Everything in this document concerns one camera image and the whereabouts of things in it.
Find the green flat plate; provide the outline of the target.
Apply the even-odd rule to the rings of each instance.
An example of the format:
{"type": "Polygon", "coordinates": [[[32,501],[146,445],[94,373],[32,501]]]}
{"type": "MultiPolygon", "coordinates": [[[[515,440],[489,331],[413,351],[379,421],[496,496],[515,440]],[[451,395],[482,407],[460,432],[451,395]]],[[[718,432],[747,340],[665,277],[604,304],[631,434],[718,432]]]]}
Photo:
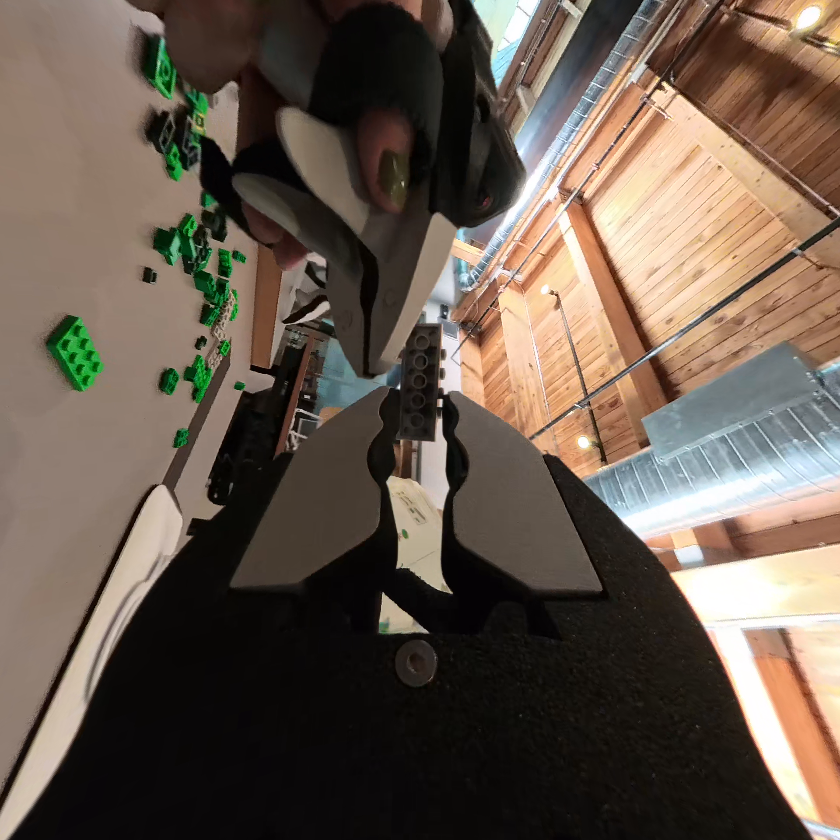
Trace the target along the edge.
{"type": "Polygon", "coordinates": [[[100,354],[80,317],[65,316],[52,330],[45,346],[77,392],[90,389],[103,371],[100,354]]]}

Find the long thin silver duct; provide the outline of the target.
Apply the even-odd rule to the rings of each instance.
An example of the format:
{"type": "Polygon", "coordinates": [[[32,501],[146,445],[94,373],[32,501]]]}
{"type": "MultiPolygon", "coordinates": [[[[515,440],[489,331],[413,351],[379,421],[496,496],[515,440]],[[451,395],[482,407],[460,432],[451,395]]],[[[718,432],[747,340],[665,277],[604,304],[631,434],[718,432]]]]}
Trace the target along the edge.
{"type": "Polygon", "coordinates": [[[666,2],[591,2],[515,140],[528,179],[511,210],[469,272],[458,274],[461,291],[476,289],[509,235],[617,75],[661,17],[666,2]]]}

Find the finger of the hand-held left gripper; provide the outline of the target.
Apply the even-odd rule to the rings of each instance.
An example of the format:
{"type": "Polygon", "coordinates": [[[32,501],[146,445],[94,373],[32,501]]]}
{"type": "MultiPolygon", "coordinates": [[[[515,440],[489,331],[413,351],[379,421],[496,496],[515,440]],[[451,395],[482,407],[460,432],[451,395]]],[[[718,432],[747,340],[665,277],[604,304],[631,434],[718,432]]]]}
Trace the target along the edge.
{"type": "Polygon", "coordinates": [[[411,331],[446,267],[456,226],[441,213],[410,223],[377,259],[379,287],[371,310],[371,373],[397,362],[411,331]]]}
{"type": "Polygon", "coordinates": [[[344,357],[359,377],[375,377],[369,360],[370,314],[363,305],[364,268],[329,261],[325,282],[335,337],[344,357]]]}

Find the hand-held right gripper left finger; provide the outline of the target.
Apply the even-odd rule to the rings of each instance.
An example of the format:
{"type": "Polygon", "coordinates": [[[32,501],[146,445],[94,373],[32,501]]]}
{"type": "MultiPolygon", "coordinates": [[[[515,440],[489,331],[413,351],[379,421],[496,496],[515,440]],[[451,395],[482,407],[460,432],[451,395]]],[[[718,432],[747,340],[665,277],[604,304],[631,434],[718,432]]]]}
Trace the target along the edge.
{"type": "Polygon", "coordinates": [[[380,386],[299,445],[231,581],[291,591],[373,537],[391,511],[398,391],[380,386]]]}

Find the white rounded board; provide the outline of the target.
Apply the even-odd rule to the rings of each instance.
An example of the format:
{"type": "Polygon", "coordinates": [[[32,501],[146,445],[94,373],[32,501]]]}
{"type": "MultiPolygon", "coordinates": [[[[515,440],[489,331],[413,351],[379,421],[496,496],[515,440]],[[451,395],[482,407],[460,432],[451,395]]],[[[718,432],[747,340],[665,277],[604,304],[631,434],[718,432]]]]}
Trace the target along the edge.
{"type": "Polygon", "coordinates": [[[2,839],[12,837],[58,771],[111,654],[172,559],[182,528],[174,495],[154,486],[124,535],[5,783],[2,839]]]}

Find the pile of green bricks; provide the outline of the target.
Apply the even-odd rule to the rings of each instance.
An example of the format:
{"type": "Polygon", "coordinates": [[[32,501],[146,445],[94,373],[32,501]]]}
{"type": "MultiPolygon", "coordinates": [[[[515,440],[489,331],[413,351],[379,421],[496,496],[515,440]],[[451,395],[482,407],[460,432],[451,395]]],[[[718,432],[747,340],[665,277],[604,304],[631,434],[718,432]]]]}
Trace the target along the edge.
{"type": "MultiPolygon", "coordinates": [[[[204,153],[217,150],[206,136],[209,110],[207,96],[179,76],[162,35],[143,37],[141,61],[143,78],[157,93],[172,102],[183,95],[177,108],[157,112],[149,122],[146,139],[162,158],[164,172],[173,182],[184,174],[197,172],[204,153]]],[[[183,373],[170,367],[159,380],[159,389],[171,396],[179,382],[190,386],[192,401],[205,398],[217,370],[229,360],[229,326],[238,316],[238,291],[230,280],[235,263],[246,261],[244,254],[222,244],[228,233],[228,216],[215,196],[206,188],[200,194],[199,216],[186,213],[171,227],[158,227],[152,238],[153,250],[168,266],[181,266],[194,288],[203,297],[199,322],[204,328],[195,341],[196,356],[183,373]]]]}

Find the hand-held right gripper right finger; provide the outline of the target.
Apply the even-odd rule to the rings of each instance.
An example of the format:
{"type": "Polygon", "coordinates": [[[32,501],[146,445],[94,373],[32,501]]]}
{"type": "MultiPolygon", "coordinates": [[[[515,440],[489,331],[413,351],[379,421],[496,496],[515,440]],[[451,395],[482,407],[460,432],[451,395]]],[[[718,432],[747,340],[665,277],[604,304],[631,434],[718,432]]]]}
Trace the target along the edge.
{"type": "Polygon", "coordinates": [[[445,396],[443,431],[456,548],[531,595],[600,595],[602,582],[533,443],[461,392],[445,396]]]}

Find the person's left hand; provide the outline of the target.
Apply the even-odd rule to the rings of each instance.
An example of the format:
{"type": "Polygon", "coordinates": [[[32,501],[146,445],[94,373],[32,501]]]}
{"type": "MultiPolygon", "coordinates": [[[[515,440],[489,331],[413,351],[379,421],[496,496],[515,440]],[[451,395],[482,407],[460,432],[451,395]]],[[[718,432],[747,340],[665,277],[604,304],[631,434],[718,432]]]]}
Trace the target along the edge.
{"type": "MultiPolygon", "coordinates": [[[[236,150],[276,136],[276,112],[288,102],[259,69],[264,31],[280,2],[257,1],[129,1],[163,24],[167,49],[175,68],[193,87],[217,93],[229,82],[238,87],[236,150]]],[[[401,8],[422,23],[438,51],[453,31],[449,2],[314,1],[282,2],[313,15],[327,27],[355,8],[386,4],[401,8]]],[[[355,122],[355,149],[367,200],[398,214],[406,202],[416,131],[411,120],[392,107],[368,108],[355,122]]],[[[251,205],[244,204],[248,231],[272,252],[283,269],[297,267],[308,250],[283,227],[251,205]]]]}

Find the grey long brick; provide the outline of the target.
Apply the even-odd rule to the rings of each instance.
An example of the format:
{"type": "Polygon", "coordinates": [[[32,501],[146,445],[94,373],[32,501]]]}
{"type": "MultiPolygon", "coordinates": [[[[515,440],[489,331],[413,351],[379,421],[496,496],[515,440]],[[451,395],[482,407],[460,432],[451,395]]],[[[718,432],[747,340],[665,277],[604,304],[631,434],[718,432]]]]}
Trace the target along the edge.
{"type": "Polygon", "coordinates": [[[443,336],[439,322],[420,322],[408,336],[402,352],[398,440],[435,441],[444,394],[443,336]]]}

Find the large silver ventilation duct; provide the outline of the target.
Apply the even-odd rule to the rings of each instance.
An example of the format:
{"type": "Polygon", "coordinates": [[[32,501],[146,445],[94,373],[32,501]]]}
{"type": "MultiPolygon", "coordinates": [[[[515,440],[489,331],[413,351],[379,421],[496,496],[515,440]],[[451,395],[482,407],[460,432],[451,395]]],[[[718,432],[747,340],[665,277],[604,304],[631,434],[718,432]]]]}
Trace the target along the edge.
{"type": "Polygon", "coordinates": [[[640,537],[692,529],[838,491],[838,360],[810,388],[770,387],[761,412],[669,457],[647,448],[584,483],[640,537]]]}

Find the white desk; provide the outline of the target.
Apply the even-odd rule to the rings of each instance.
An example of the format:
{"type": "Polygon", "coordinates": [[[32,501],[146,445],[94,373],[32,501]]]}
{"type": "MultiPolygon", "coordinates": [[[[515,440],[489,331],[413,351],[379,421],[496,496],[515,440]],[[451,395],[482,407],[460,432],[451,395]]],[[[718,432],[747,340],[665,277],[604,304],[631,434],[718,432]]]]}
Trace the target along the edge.
{"type": "Polygon", "coordinates": [[[173,395],[204,333],[202,295],[152,247],[200,215],[145,139],[173,108],[142,76],[161,23],[126,2],[2,2],[2,788],[140,505],[167,485],[183,515],[221,510],[208,478],[250,377],[256,246],[229,225],[238,317],[202,404],[173,395]],[[75,391],[46,341],[80,317],[103,371],[75,391]]]}

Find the building instruction booklet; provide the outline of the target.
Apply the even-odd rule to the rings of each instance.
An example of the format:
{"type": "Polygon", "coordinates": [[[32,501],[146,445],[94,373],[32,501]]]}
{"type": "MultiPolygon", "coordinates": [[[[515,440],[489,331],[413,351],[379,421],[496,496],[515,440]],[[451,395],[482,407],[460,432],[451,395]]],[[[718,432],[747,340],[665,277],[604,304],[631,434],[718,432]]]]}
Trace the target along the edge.
{"type": "Polygon", "coordinates": [[[443,516],[434,500],[413,479],[390,476],[387,487],[398,538],[396,568],[450,593],[440,565],[443,516]]]}

